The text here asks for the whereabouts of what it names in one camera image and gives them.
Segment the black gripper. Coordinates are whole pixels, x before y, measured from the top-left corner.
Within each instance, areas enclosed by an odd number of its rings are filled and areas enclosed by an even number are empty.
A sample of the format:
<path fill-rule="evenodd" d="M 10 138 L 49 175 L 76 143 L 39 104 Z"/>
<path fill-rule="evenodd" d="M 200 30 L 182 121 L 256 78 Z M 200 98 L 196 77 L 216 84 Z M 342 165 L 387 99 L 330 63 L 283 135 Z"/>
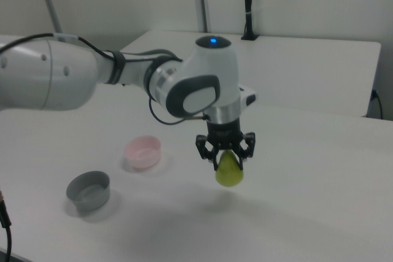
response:
<path fill-rule="evenodd" d="M 219 150 L 233 150 L 239 161 L 239 168 L 243 170 L 243 162 L 252 158 L 255 149 L 255 133 L 243 134 L 240 120 L 237 118 L 230 123 L 218 124 L 207 122 L 208 135 L 197 135 L 195 145 L 203 160 L 213 164 L 218 169 L 217 155 Z"/>

